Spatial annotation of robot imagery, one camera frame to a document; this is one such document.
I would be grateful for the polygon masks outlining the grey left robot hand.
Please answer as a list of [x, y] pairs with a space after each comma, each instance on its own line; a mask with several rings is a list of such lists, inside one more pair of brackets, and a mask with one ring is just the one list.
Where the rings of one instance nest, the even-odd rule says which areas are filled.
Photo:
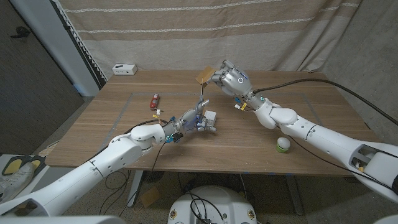
[[214, 127], [216, 113], [213, 111], [206, 111], [206, 116], [203, 112], [209, 100], [200, 100], [196, 106], [186, 111], [179, 119], [171, 121], [173, 131], [170, 137], [174, 142], [177, 142], [189, 131], [216, 131]]

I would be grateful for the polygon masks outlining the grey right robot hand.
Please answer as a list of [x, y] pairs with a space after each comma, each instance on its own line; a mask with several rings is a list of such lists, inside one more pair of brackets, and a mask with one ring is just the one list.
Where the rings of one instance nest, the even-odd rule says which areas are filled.
[[267, 98], [254, 92], [248, 75], [229, 60], [222, 62], [220, 69], [214, 72], [210, 80], [227, 95], [241, 97], [254, 110], [267, 103]]

